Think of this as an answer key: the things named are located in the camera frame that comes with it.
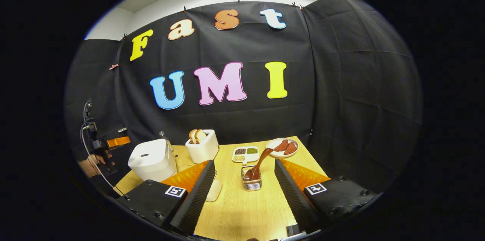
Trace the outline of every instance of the white tray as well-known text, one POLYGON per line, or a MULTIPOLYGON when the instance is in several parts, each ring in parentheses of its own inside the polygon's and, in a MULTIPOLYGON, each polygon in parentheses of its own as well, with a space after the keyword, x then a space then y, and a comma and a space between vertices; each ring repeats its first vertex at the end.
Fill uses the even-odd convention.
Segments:
POLYGON ((244 147, 236 147, 234 151, 232 151, 232 161, 233 162, 242 162, 243 165, 246 165, 248 162, 257 161, 260 158, 260 149, 257 146, 244 146, 244 147), (236 150, 238 149, 245 149, 246 151, 248 148, 256 148, 258 150, 257 153, 244 153, 240 155, 236 155, 236 150), (234 160, 234 156, 245 156, 245 160, 234 160))
POLYGON ((270 153, 271 156, 274 156, 276 158, 288 158, 289 156, 293 156, 295 155, 297 152, 298 152, 298 143, 292 139, 288 139, 288 138, 278 138, 278 139, 272 139, 271 141, 269 141, 267 144, 266 144, 266 148, 271 148, 271 149, 274 149, 276 146, 279 146, 279 144, 284 141, 285 139, 288 140, 288 143, 290 142, 294 142, 295 143, 295 146, 296 146, 296 150, 293 152, 293 153, 290 153, 288 155, 283 155, 284 151, 281 151, 281 152, 276 152, 276 151, 272 151, 270 153))

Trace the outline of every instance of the person's hand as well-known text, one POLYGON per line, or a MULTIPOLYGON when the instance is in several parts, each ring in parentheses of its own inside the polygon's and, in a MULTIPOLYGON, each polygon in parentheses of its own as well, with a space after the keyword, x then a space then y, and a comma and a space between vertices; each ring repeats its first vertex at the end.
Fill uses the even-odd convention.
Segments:
MULTIPOLYGON (((106 151, 106 153, 108 154, 108 158, 113 156, 112 154, 108 153, 108 151, 106 151)), ((79 166, 81 169, 83 169, 84 173, 86 173, 88 177, 94 177, 97 174, 101 174, 99 169, 96 167, 96 164, 99 162, 104 165, 106 164, 102 156, 91 154, 86 160, 79 162, 79 166)))

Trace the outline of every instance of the glass bottle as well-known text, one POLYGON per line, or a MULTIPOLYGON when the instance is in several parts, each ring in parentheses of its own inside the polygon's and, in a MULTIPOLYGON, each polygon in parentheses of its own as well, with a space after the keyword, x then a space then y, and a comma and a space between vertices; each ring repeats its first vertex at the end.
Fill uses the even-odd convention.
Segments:
POLYGON ((165 136, 165 132, 160 131, 159 135, 160 135, 160 137, 162 139, 165 139, 165 141, 167 141, 167 147, 168 147, 168 149, 170 149, 170 151, 173 151, 174 148, 172 147, 172 144, 170 143, 170 141, 168 140, 168 138, 165 136))

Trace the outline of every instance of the bread slice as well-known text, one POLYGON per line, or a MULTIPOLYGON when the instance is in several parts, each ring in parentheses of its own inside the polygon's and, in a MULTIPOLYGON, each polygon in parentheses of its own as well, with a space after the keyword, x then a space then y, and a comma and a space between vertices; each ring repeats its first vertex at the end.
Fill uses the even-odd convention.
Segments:
POLYGON ((197 143, 201 143, 205 138, 207 138, 207 135, 204 133, 204 130, 197 130, 196 132, 196 141, 197 143))
POLYGON ((196 132, 197 132, 197 129, 193 129, 192 131, 189 132, 190 142, 193 144, 197 143, 196 132))

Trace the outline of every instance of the meat slice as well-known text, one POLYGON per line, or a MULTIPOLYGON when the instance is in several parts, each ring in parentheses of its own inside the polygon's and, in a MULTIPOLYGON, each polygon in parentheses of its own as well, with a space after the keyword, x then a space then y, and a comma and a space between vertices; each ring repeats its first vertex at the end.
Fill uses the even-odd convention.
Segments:
POLYGON ((274 151, 276 152, 281 152, 281 151, 284 151, 286 150, 286 148, 288 147, 288 140, 287 139, 284 139, 280 144, 279 146, 276 146, 274 148, 274 151))
POLYGON ((293 152, 296 151, 296 146, 295 146, 295 143, 294 142, 290 142, 288 144, 288 147, 286 148, 286 151, 283 153, 283 155, 289 155, 293 152))

